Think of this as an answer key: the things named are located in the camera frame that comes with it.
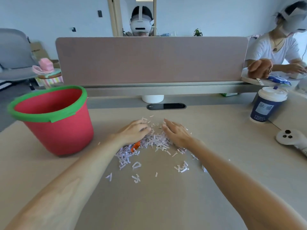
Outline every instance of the door frame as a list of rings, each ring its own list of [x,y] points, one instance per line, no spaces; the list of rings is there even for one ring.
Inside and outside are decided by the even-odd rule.
[[[153,19],[154,19],[154,26],[157,26],[157,0],[153,0]],[[110,11],[110,18],[111,18],[111,26],[112,32],[114,37],[123,37],[123,28],[122,28],[122,12],[120,9],[120,0],[108,0],[109,11]],[[157,29],[154,27],[154,35],[157,35]]]

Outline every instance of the vr headset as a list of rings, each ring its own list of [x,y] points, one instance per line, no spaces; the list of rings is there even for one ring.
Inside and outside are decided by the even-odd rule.
[[[307,11],[296,8],[290,15],[285,11],[281,15],[286,20],[280,30],[286,35],[307,31]]]
[[[146,33],[151,31],[154,20],[147,15],[142,14],[143,6],[139,6],[138,16],[132,16],[130,19],[130,27],[132,33]]]

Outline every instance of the blue package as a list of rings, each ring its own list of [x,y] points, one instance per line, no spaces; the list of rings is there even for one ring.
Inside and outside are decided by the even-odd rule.
[[[267,79],[275,83],[291,85],[288,80],[279,76],[270,75]]]

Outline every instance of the red trash can with green rim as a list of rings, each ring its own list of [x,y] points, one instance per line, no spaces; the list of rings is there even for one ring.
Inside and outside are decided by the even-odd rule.
[[[81,86],[60,86],[31,92],[8,106],[48,151],[57,156],[77,153],[93,139],[94,130]]]

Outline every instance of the brown plush toy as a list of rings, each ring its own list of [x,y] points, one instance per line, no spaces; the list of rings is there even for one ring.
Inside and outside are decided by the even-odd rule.
[[[266,79],[272,71],[273,64],[269,59],[260,59],[248,67],[249,78]]]

